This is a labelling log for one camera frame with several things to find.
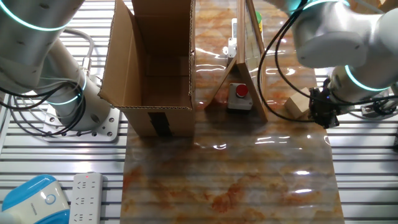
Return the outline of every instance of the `power strip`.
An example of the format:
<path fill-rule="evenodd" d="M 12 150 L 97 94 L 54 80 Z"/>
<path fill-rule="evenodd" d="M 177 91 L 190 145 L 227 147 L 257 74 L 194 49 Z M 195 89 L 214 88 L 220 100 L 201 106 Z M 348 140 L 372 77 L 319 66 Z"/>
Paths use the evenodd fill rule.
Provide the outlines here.
<path fill-rule="evenodd" d="M 77 174 L 73 178 L 69 223 L 97 224 L 101 218 L 103 176 Z"/>

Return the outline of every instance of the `red button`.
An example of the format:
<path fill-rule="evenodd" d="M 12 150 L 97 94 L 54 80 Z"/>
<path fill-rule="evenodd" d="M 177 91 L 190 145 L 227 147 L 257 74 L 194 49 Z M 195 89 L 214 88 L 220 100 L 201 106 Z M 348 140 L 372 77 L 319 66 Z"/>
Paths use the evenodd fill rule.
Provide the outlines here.
<path fill-rule="evenodd" d="M 240 84 L 236 87 L 236 96 L 244 98 L 249 93 L 248 87 L 245 84 Z"/>

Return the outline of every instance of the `small cardboard box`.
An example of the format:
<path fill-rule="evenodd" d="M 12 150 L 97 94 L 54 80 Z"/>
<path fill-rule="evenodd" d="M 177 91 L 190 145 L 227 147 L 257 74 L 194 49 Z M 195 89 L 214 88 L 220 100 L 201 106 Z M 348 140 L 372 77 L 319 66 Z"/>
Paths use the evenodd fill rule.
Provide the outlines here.
<path fill-rule="evenodd" d="M 195 0 L 116 0 L 99 96 L 140 136 L 193 136 Z"/>

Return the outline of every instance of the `table surface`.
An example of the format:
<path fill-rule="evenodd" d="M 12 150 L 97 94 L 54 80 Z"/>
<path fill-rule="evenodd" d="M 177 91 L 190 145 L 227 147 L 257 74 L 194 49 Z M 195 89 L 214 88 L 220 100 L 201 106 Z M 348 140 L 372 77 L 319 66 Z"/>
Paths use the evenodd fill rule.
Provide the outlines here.
<path fill-rule="evenodd" d="M 96 50 L 91 74 L 98 74 L 100 78 L 106 59 L 113 4 L 113 1 L 86 1 L 70 24 L 71 28 L 94 38 Z M 126 4 L 132 9 L 129 1 Z M 61 40 L 81 63 L 88 43 L 67 34 L 62 34 Z M 322 84 L 326 78 L 325 72 L 316 70 L 315 73 L 317 83 Z M 329 129 L 325 139 L 329 140 L 332 147 L 346 223 L 397 223 L 398 155 L 391 146 L 395 140 L 398 118 L 375 123 L 346 114 L 340 116 L 339 120 L 341 125 Z M 119 223 L 127 143 L 127 120 L 124 116 L 118 136 L 118 141 L 112 144 L 49 144 L 40 138 L 27 136 L 6 116 L 0 133 L 0 206 L 13 188 L 39 174 L 56 177 L 67 198 L 70 198 L 73 175 L 93 171 L 106 177 L 101 222 Z"/>

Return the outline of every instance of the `mounting plate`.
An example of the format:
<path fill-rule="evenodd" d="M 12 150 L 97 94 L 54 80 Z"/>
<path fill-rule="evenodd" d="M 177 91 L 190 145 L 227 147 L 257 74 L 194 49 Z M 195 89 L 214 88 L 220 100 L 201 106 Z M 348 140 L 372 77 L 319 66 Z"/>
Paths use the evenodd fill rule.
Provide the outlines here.
<path fill-rule="evenodd" d="M 56 114 L 55 109 L 49 105 L 47 110 L 49 113 Z M 68 131 L 66 136 L 43 137 L 48 142 L 113 142 L 118 137 L 120 111 L 111 108 L 108 117 L 104 123 L 92 131 L 78 133 L 78 131 Z M 45 122 L 60 125 L 60 127 L 44 124 L 43 131 L 55 133 L 60 130 L 61 122 L 49 114 L 45 117 Z"/>

